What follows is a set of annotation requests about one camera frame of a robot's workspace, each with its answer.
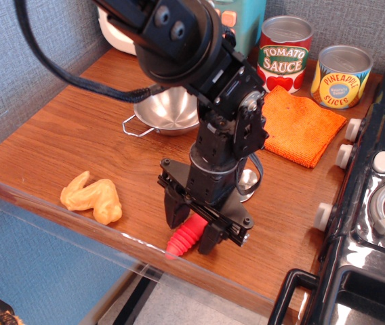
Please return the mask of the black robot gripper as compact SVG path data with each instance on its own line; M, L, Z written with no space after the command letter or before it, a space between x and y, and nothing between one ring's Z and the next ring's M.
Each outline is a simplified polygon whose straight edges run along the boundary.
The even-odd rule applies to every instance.
M205 226L199 243L199 253L208 255L223 240L243 246L254 226L253 217L241 202L242 196L254 193L239 186L250 154L240 160L230 157L226 162L213 165L205 160L196 146L190 149L190 164L164 158L158 183L165 190L166 222L177 228L194 211L204 218Z

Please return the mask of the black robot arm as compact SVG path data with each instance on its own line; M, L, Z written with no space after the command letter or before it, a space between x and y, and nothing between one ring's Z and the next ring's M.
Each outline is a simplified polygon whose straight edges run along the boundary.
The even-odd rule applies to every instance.
M150 79L197 98L199 129L189 163L161 161L167 224L178 227L191 211L204 218L204 255L225 239L242 245L254 221L241 204L239 179L247 161L262 170L256 153L268 136L256 69L224 38L207 1L99 1L98 7L134 42Z

